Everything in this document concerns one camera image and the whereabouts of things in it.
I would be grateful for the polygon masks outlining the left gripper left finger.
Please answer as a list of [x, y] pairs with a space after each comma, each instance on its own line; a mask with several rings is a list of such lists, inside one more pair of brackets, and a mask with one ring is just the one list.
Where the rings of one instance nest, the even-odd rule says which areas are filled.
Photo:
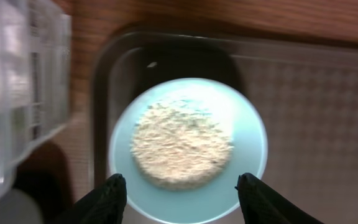
[[126, 180], [122, 174], [117, 173], [63, 212], [54, 223], [121, 224], [126, 205]]

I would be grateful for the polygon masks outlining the light blue rice bowl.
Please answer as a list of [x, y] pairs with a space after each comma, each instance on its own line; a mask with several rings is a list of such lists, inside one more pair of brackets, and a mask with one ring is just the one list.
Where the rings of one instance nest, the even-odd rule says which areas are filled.
[[265, 126], [237, 90], [203, 78], [161, 83], [119, 117], [109, 169], [126, 179], [129, 205], [159, 223], [209, 223], [239, 207], [234, 190], [249, 172], [261, 178]]

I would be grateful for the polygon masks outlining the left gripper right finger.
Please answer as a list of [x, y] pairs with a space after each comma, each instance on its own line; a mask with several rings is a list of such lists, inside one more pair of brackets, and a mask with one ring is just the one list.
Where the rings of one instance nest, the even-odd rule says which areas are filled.
[[323, 224], [251, 173], [240, 175], [235, 189], [246, 224]]

